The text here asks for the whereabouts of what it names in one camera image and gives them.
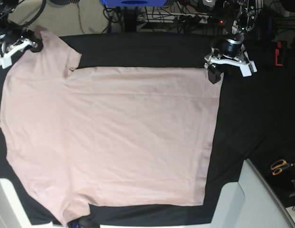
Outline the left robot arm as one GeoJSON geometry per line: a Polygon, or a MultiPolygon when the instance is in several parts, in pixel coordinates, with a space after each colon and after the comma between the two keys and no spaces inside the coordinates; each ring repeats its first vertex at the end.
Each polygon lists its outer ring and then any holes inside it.
{"type": "Polygon", "coordinates": [[[205,68],[212,84],[221,80],[221,74],[226,66],[238,67],[243,77],[257,72],[253,60],[249,59],[244,45],[245,35],[252,31],[257,18],[256,2],[254,0],[238,0],[239,12],[232,25],[232,34],[214,40],[211,52],[205,56],[205,68]]]}

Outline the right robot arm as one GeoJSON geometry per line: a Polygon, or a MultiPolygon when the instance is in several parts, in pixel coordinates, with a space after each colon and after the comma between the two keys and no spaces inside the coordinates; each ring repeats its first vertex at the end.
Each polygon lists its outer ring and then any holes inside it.
{"type": "Polygon", "coordinates": [[[26,50],[40,52],[43,49],[42,40],[28,27],[41,15],[46,1],[42,1],[39,11],[31,20],[19,25],[9,20],[9,14],[13,13],[22,2],[22,0],[0,0],[0,67],[3,69],[12,66],[11,57],[15,53],[26,50]]]}

